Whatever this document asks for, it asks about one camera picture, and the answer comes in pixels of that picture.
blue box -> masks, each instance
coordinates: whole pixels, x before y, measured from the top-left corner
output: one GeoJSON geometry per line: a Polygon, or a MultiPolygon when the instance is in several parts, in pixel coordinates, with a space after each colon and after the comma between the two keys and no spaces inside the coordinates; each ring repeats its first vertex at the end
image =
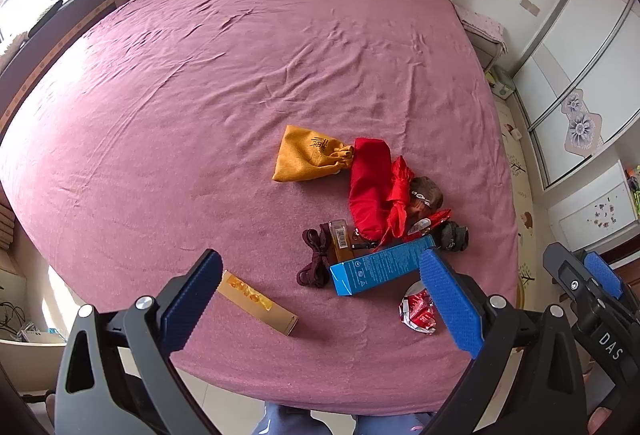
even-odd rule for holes
{"type": "Polygon", "coordinates": [[[420,253],[434,247],[431,235],[331,266],[338,296],[351,296],[418,269],[420,253]]]}

blue pants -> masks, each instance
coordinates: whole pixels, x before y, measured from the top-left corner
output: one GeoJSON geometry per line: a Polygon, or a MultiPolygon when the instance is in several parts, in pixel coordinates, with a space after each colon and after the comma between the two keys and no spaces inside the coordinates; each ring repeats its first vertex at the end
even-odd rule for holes
{"type": "MultiPolygon", "coordinates": [[[[429,413],[372,417],[354,415],[353,435],[418,435],[431,418],[429,413]]],[[[328,426],[311,417],[309,410],[265,403],[264,418],[253,435],[332,435],[328,426]]]]}

barcode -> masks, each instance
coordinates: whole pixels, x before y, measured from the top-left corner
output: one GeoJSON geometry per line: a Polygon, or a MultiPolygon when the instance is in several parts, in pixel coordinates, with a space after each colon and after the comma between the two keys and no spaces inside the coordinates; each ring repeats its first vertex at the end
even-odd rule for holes
{"type": "Polygon", "coordinates": [[[347,232],[344,227],[335,230],[335,236],[338,238],[338,248],[346,249],[349,244],[347,243],[347,232]]]}

white plush cushion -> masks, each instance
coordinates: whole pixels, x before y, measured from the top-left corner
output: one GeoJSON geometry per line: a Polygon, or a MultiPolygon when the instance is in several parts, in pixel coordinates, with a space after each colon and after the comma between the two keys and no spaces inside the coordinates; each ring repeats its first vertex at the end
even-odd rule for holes
{"type": "Polygon", "coordinates": [[[20,46],[24,43],[25,39],[27,39],[27,34],[27,31],[20,32],[19,34],[9,36],[5,41],[0,43],[0,74],[17,54],[18,50],[20,50],[20,46]]]}

pink bed sheet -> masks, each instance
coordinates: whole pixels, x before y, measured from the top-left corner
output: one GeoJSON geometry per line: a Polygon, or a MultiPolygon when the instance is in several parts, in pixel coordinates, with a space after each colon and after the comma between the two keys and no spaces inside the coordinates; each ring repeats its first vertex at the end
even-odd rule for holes
{"type": "Polygon", "coordinates": [[[448,0],[132,0],[22,105],[0,177],[37,248],[101,311],[156,294],[212,247],[300,316],[286,338],[215,295],[179,368],[299,407],[436,410],[469,359],[442,321],[433,336],[400,322],[417,273],[356,297],[296,284],[302,230],[349,217],[349,174],[273,182],[286,124],[385,139],[468,225],[468,250],[446,258],[513,302],[510,171],[448,0]]]}

